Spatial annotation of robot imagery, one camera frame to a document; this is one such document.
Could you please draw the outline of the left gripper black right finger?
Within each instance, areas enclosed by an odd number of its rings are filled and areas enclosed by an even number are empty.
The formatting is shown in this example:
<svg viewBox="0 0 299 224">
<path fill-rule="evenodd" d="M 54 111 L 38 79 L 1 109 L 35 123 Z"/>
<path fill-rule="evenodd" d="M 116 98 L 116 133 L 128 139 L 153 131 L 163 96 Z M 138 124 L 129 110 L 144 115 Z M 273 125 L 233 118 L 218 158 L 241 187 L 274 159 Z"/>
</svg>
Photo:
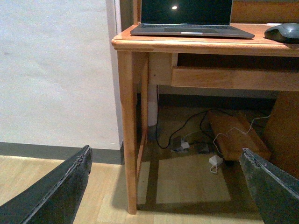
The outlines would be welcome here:
<svg viewBox="0 0 299 224">
<path fill-rule="evenodd" d="M 247 187 L 266 224 L 299 222 L 299 181 L 263 157 L 243 148 L 240 165 Z"/>
</svg>

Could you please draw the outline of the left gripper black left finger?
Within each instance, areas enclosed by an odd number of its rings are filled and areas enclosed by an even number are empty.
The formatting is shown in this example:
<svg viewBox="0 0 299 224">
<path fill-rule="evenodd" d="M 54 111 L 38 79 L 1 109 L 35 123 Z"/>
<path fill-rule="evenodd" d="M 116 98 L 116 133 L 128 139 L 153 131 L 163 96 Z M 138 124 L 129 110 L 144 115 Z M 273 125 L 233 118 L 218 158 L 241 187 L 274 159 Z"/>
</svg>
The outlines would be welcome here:
<svg viewBox="0 0 299 224">
<path fill-rule="evenodd" d="M 0 207 L 2 224 L 72 224 L 93 162 L 89 145 Z"/>
</svg>

